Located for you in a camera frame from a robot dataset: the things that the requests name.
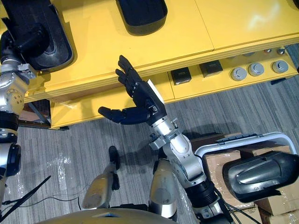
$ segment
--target screw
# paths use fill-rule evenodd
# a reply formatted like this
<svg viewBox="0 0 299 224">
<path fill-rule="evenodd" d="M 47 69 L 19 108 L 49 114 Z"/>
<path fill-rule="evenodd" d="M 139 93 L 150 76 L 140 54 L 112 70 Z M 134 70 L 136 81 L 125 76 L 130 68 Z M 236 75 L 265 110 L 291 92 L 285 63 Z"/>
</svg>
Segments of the screw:
<svg viewBox="0 0 299 224">
<path fill-rule="evenodd" d="M 270 48 L 270 49 L 265 49 L 265 50 L 263 50 L 265 53 L 270 53 L 271 51 L 272 51 L 272 49 Z"/>
</svg>

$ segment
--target gray knob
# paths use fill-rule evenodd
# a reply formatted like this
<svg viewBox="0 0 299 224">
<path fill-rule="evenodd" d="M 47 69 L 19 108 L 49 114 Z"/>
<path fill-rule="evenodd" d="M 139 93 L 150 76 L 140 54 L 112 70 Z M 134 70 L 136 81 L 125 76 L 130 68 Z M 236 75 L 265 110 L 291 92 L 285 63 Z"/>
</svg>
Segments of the gray knob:
<svg viewBox="0 0 299 224">
<path fill-rule="evenodd" d="M 289 66 L 285 61 L 279 60 L 272 64 L 272 68 L 276 73 L 283 73 L 285 71 L 288 71 Z"/>
<path fill-rule="evenodd" d="M 251 74 L 252 76 L 259 76 L 259 75 L 263 74 L 265 69 L 263 68 L 263 65 L 260 63 L 252 63 L 248 67 L 248 71 L 249 71 L 249 74 Z"/>
<path fill-rule="evenodd" d="M 244 78 L 246 78 L 247 72 L 244 68 L 238 67 L 238 68 L 235 68 L 230 75 L 233 80 L 241 81 Z"/>
</svg>

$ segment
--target gray carpet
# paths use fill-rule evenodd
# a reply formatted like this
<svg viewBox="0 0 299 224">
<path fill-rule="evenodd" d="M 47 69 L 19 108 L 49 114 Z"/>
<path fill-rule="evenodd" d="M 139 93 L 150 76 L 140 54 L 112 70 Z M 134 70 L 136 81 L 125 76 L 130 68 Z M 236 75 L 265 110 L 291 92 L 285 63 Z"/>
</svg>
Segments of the gray carpet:
<svg viewBox="0 0 299 224">
<path fill-rule="evenodd" d="M 290 46 L 289 51 L 298 66 L 299 45 Z M 257 84 L 169 104 L 166 108 L 170 118 L 178 117 L 180 128 L 190 138 L 214 132 L 281 131 L 299 148 L 298 76 L 277 85 Z M 110 205 L 147 203 L 152 169 L 157 159 L 157 153 L 147 145 L 150 133 L 145 124 L 121 126 L 107 119 L 73 125 L 64 132 L 19 128 L 22 168 L 18 175 L 8 179 L 5 200 L 23 196 L 52 175 L 26 205 L 52 195 L 60 199 L 79 196 L 82 202 L 88 184 L 108 163 L 108 147 L 115 145 L 122 162 L 118 172 L 121 188 L 113 192 Z M 178 196 L 178 222 L 196 223 L 181 187 Z M 32 224 L 78 210 L 76 200 L 48 199 L 28 208 L 19 208 L 3 223 Z"/>
</svg>

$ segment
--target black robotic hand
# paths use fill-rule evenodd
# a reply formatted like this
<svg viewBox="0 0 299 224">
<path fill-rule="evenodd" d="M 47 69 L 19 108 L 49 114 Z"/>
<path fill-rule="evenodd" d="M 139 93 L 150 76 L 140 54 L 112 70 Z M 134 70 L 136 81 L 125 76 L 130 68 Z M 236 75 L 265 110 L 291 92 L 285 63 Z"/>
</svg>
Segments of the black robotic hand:
<svg viewBox="0 0 299 224">
<path fill-rule="evenodd" d="M 152 125 L 157 120 L 166 116 L 167 113 L 164 104 L 150 85 L 140 78 L 137 71 L 124 56 L 120 55 L 118 65 L 124 70 L 124 72 L 119 69 L 115 70 L 119 76 L 118 81 L 126 87 L 127 93 L 133 98 L 136 107 L 120 111 L 102 106 L 98 110 L 99 113 L 109 120 L 123 125 L 143 122 Z"/>
</svg>

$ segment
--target yellow shelf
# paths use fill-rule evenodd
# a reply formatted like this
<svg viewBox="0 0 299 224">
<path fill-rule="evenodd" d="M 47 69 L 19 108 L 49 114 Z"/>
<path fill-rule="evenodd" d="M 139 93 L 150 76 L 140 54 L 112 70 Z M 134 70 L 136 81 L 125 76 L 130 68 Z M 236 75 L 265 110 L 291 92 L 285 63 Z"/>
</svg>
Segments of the yellow shelf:
<svg viewBox="0 0 299 224">
<path fill-rule="evenodd" d="M 282 74 L 273 72 L 271 64 L 276 60 L 286 61 L 289 65 L 289 70 Z M 264 74 L 258 77 L 253 77 L 248 74 L 243 81 L 239 82 L 230 77 L 230 72 L 233 68 L 243 67 L 247 69 L 251 62 L 257 61 L 264 66 Z M 236 56 L 233 59 L 223 59 L 220 60 L 220 62 L 223 71 L 215 76 L 206 78 L 203 78 L 198 65 L 189 67 L 192 80 L 185 84 L 174 85 L 171 75 L 167 75 L 166 73 L 149 76 L 148 78 L 155 84 L 165 103 L 170 103 L 297 74 L 288 54 L 286 53 L 283 56 L 279 56 L 275 49 L 269 54 L 260 51 L 250 57 L 241 55 Z M 102 116 L 98 114 L 98 108 L 100 106 L 106 106 L 111 109 L 123 109 L 135 105 L 124 87 L 115 88 L 63 103 L 52 102 L 52 128 L 102 118 Z"/>
<path fill-rule="evenodd" d="M 278 60 L 284 60 L 288 63 L 289 69 L 284 73 L 275 73 L 271 65 Z M 259 62 L 264 66 L 264 73 L 254 77 L 248 73 L 248 67 L 253 62 Z M 218 91 L 229 90 L 239 88 L 246 85 L 265 82 L 273 79 L 279 79 L 282 77 L 288 77 L 297 74 L 297 70 L 287 53 L 280 56 L 276 53 L 276 49 L 273 49 L 271 53 L 265 53 L 264 51 L 258 51 L 252 56 L 239 55 L 232 59 L 221 59 L 223 71 L 217 75 L 204 78 L 198 65 L 189 67 L 192 80 L 185 84 L 174 85 L 171 75 L 172 91 L 176 100 L 185 98 L 191 98 L 196 96 L 202 96 Z M 247 76 L 242 81 L 235 81 L 230 76 L 233 68 L 242 67 L 247 71 Z"/>
<path fill-rule="evenodd" d="M 195 0 L 215 49 L 299 33 L 293 0 Z"/>
<path fill-rule="evenodd" d="M 63 70 L 31 80 L 25 102 L 117 83 L 114 70 L 120 54 L 130 60 L 142 77 L 147 77 L 299 42 L 299 23 L 295 22 L 299 21 L 299 10 L 292 0 L 166 0 L 165 25 L 147 36 L 127 33 L 114 0 L 52 2 L 62 14 L 75 59 Z M 268 18 L 274 6 L 279 10 Z M 244 27 L 255 18 L 254 12 L 267 20 L 254 23 L 254 29 L 244 33 Z M 6 16 L 1 4 L 0 16 Z M 5 30 L 0 21 L 0 33 Z"/>
<path fill-rule="evenodd" d="M 171 84 L 166 73 L 150 76 L 149 79 L 156 86 L 164 101 L 174 99 Z M 98 113 L 100 106 L 111 109 L 123 109 L 135 105 L 124 87 L 63 103 L 51 102 L 52 128 L 101 118 L 102 116 Z"/>
</svg>

